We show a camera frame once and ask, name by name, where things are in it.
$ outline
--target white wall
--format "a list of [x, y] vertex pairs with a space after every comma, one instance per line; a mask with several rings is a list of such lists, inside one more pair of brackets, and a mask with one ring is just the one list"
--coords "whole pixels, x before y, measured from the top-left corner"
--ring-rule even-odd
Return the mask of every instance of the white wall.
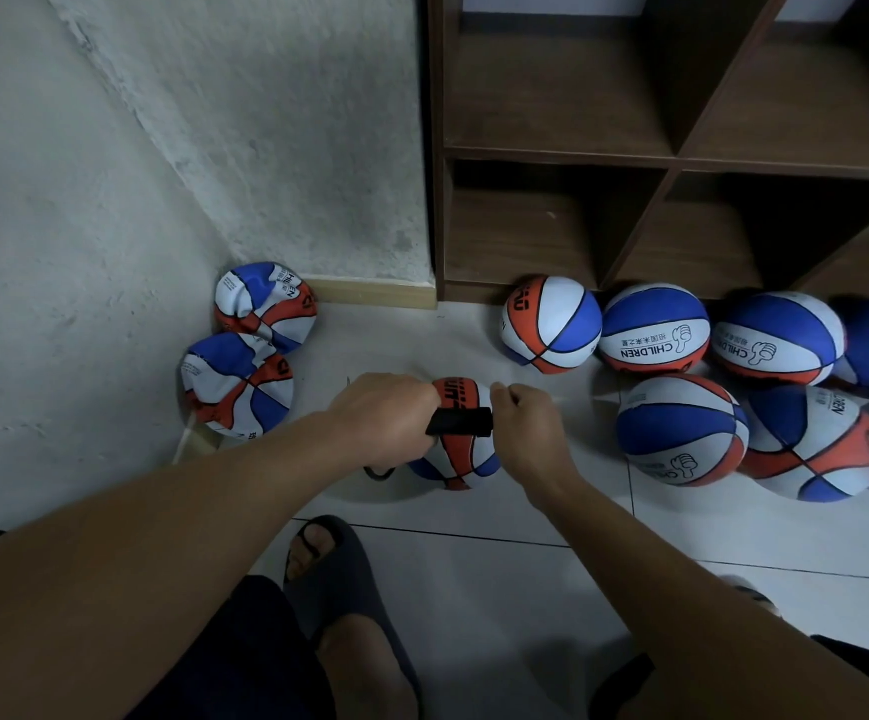
[[415, 0], [51, 0], [241, 260], [431, 282]]
[[170, 459], [231, 254], [47, 0], [0, 0], [0, 527]]
[[[788, 0], [779, 20], [788, 22], [834, 22], [854, 0]], [[464, 0], [469, 12], [520, 12], [549, 15], [641, 14], [645, 0]]]

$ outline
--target tile floor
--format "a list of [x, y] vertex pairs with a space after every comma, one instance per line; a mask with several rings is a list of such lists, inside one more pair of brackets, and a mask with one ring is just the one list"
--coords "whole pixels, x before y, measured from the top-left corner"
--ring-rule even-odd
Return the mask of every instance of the tile floor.
[[[498, 317], [496, 308], [460, 303], [437, 311], [327, 304], [308, 343], [288, 357], [292, 413], [323, 408], [348, 377], [369, 371], [540, 386], [561, 406], [592, 484], [707, 569], [752, 582], [799, 629], [869, 647], [869, 493], [808, 505], [740, 475], [697, 489], [657, 483], [629, 469], [614, 443], [630, 384], [595, 359], [561, 376], [515, 365], [497, 347]], [[564, 540], [504, 474], [463, 493], [431, 489], [405, 469], [387, 483], [354, 474], [298, 518], [323, 513], [356, 525], [431, 718], [582, 718], [600, 679], [634, 653]], [[280, 581], [300, 525], [284, 529], [256, 572]]]

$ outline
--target wooden baseboard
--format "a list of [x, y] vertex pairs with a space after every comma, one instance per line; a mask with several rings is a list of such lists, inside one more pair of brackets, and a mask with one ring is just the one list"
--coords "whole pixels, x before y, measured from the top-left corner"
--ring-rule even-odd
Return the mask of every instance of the wooden baseboard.
[[306, 277], [305, 282], [314, 290], [317, 299], [325, 303], [354, 303], [356, 305], [388, 305], [393, 308], [438, 307], [438, 293], [434, 285], [414, 285], [383, 280], [334, 280]]

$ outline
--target hand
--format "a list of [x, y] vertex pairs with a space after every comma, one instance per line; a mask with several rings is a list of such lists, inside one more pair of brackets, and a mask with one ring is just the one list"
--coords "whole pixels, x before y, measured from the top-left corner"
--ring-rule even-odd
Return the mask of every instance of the hand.
[[546, 391], [491, 385], [494, 446], [501, 466], [534, 499], [538, 491], [578, 479], [561, 413]]
[[343, 424], [360, 463], [384, 472], [417, 460], [435, 439], [425, 434], [441, 397], [414, 376], [364, 373], [331, 402], [328, 414]]

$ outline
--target leg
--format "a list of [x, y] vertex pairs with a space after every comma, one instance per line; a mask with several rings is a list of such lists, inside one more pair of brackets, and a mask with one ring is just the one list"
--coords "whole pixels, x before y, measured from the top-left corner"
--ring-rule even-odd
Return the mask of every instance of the leg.
[[[321, 525], [305, 528], [305, 539], [323, 558], [335, 547]], [[318, 559], [296, 537], [288, 550], [286, 579], [303, 576]], [[392, 646], [373, 619], [348, 614], [324, 629], [317, 657], [328, 675], [338, 720], [415, 720], [415, 691], [401, 672]]]

